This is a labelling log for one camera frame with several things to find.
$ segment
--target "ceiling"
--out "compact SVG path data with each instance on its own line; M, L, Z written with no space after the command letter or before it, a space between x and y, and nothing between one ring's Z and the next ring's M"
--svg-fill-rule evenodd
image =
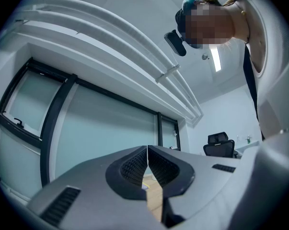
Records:
M232 39L228 45L219 46L221 71L215 72L209 49L193 49L185 46L187 55L176 55L165 42L163 35L177 25L175 13L183 0L83 0L103 7L146 34L174 63L178 63L182 76L199 103L232 91L246 84L243 74L244 43ZM209 59L202 60L203 53Z

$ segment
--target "window handle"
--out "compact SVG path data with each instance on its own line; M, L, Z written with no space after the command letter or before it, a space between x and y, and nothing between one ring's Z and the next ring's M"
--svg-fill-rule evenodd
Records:
M20 121L19 123L16 124L17 126L24 128L24 125L20 119L18 119L18 118L14 118L14 119Z

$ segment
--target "chair backrest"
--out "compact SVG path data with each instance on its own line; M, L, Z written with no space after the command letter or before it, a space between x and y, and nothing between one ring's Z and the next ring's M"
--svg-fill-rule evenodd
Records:
M217 133L217 134L213 134L208 136L208 144L214 144L214 143L219 143L221 141L225 141L228 140L229 137L227 136L227 134L225 132L221 132L221 133Z
M206 156L232 158L234 153L235 142L225 140L216 144L207 144L203 147Z

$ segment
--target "ceiling light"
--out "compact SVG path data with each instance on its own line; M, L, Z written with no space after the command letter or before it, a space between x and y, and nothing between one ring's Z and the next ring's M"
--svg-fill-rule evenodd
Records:
M220 57L217 46L211 46L210 51L212 54L213 62L215 63L215 69L216 71L221 70L221 63L220 63Z

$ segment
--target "ventilation grille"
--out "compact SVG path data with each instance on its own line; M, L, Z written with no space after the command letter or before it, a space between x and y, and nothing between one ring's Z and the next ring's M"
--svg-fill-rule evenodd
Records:
M148 164L145 149L136 156L130 158L124 164L122 164L120 169L121 175L130 183L141 187L143 175L147 166Z
M217 170L231 172L231 173L233 173L235 171L235 169L236 169L235 167L226 166L226 165L222 165L222 164L215 164L212 167L214 169L217 169Z
M180 171L175 163L167 160L152 149L149 151L149 167L161 187L174 180Z
M49 224L57 227L79 193L79 189L67 187L46 209L41 218Z

